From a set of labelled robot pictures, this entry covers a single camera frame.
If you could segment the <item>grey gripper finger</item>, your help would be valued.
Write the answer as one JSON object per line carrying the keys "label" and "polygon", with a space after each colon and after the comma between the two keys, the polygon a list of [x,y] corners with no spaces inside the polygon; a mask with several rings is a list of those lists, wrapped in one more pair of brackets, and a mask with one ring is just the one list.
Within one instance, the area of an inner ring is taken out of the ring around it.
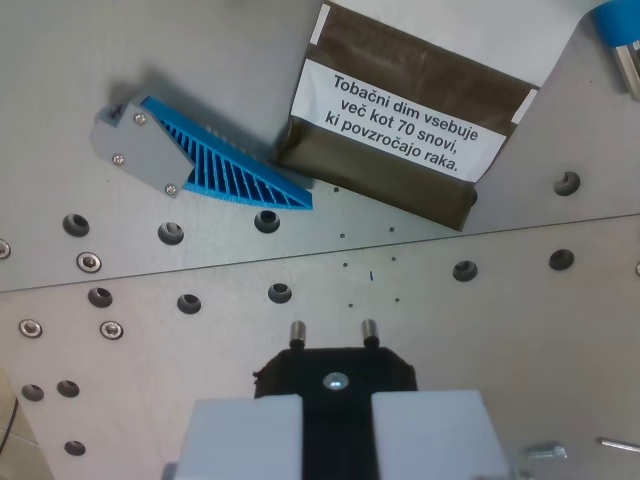
{"label": "grey gripper finger", "polygon": [[301,479],[303,400],[298,395],[196,402],[164,479]]}
{"label": "grey gripper finger", "polygon": [[381,479],[508,479],[506,459],[477,390],[372,396]]}

